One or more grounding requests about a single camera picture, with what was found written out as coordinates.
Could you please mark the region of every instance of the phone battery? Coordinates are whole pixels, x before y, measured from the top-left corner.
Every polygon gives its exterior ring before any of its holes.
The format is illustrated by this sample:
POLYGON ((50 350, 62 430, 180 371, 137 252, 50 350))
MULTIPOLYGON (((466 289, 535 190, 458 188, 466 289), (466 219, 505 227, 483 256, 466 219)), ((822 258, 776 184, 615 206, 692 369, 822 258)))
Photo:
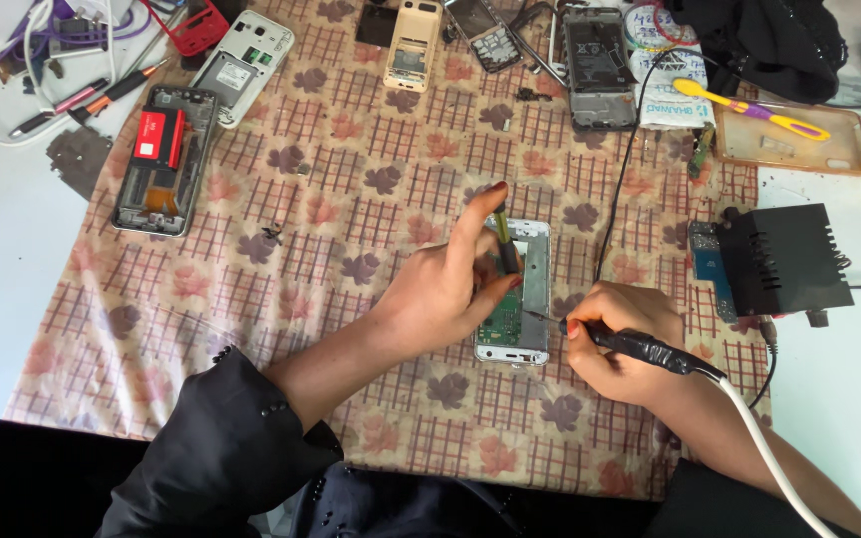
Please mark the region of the phone battery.
POLYGON ((132 164, 159 170, 177 170, 184 131, 184 110, 159 106, 142 108, 132 164))
POLYGON ((577 92, 625 91, 634 81, 626 55, 622 28, 617 24, 575 22, 568 28, 568 55, 573 58, 577 92))

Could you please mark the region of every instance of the circuit board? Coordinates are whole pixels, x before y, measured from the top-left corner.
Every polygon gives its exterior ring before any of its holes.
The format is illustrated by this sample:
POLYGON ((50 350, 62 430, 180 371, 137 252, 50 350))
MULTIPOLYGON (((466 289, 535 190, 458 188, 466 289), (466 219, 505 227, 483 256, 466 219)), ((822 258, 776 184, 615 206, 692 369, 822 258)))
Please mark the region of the circuit board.
MULTIPOLYGON (((491 255, 494 258, 497 266, 497 272, 503 275, 500 258, 491 255)), ((525 255, 520 255, 526 262, 525 255)), ((496 306, 494 312, 484 320, 477 328, 477 341, 481 344, 489 344, 491 346, 507 346, 516 347, 520 343, 520 316, 523 314, 523 304, 521 302, 519 290, 523 286, 519 286, 517 290, 513 290, 503 296, 503 300, 496 306)))

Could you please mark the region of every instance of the floral tablecloth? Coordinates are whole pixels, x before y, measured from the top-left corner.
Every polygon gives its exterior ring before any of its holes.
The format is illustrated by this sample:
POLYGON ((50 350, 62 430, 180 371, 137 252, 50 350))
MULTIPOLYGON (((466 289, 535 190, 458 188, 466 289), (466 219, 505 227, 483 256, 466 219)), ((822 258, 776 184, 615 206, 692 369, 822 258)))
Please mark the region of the floral tablecloth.
MULTIPOLYGON (((438 51, 429 91, 388 89, 387 51, 353 39, 360 1, 251 4, 296 43, 240 127, 217 129, 190 233, 109 224, 136 107, 7 419, 150 439, 185 377, 219 349, 234 344, 265 368, 328 336, 365 313, 411 253, 446 241, 468 200, 499 180, 511 186, 510 216, 552 227, 553 315, 590 287, 627 134, 574 134, 556 82, 522 64, 485 76, 460 41, 438 51), (520 86, 554 99, 517 103, 520 86), (302 163, 310 171, 298 175, 302 163), (281 243, 263 238, 274 223, 281 243)), ((544 54, 546 24, 530 33, 544 54)), ((189 81, 178 63, 155 81, 189 81)), ((750 398, 766 372, 759 332, 716 316, 713 285, 693 278, 686 229, 728 205, 752 209, 756 169, 710 159, 690 179, 692 140, 638 133, 604 278, 675 299, 687 349, 750 398)), ((546 367, 518 370, 475 360, 468 339, 375 379, 327 422, 358 466, 660 499, 685 447, 645 409, 597 395, 568 367, 564 339, 551 349, 546 367)))

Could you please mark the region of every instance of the fingernail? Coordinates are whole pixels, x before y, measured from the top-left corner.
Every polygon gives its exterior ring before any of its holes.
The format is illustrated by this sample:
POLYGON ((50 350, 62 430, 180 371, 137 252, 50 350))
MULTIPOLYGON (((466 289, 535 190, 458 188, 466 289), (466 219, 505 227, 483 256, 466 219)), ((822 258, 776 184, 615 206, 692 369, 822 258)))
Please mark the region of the fingernail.
POLYGON ((580 322, 577 320, 568 320, 567 321, 567 337, 569 340, 573 340, 577 337, 577 329, 580 327, 580 322))

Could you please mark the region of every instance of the hand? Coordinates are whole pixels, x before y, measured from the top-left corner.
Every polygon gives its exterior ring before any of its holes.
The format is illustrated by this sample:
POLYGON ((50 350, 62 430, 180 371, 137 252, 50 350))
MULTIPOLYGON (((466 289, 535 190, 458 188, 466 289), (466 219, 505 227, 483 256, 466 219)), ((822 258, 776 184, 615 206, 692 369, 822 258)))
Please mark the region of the hand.
POLYGON ((683 349, 683 321, 663 292, 600 280, 567 318, 570 366, 604 397, 650 407, 685 378, 622 353, 604 356, 579 323, 602 320, 614 331, 636 329, 683 349))
POLYGON ((466 338, 508 291, 523 283, 518 274, 498 277, 487 256, 499 250, 496 232, 485 228, 484 220, 506 197, 507 183, 501 181, 474 198, 450 242, 411 255, 365 316, 402 360, 466 338))

